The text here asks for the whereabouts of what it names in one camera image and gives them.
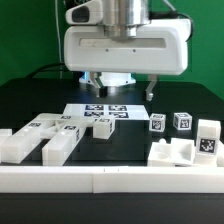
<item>block with marker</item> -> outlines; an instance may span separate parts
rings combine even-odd
[[[113,115],[101,116],[93,124],[93,138],[109,139],[115,130],[115,117]]]

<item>black cable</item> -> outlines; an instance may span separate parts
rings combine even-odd
[[[48,68],[53,68],[53,67],[58,67],[58,66],[65,66],[65,63],[54,63],[54,64],[49,64],[49,65],[44,65],[38,69],[36,69],[35,71],[31,72],[30,74],[28,74],[26,76],[27,79],[32,79],[37,73],[44,71],[45,69]]]

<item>marker sheet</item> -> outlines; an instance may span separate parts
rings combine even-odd
[[[116,120],[149,120],[143,105],[67,104],[63,115],[94,118],[114,115]]]

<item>white edge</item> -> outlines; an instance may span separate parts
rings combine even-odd
[[[224,168],[0,167],[0,193],[224,193]]]

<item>white cube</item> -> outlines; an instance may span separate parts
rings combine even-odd
[[[93,138],[108,139],[115,130],[115,117],[113,115],[101,116],[93,124]]]
[[[174,113],[173,126],[177,130],[191,130],[192,116],[188,113]]]
[[[149,130],[155,132],[164,132],[166,125],[166,115],[151,114],[149,118]]]

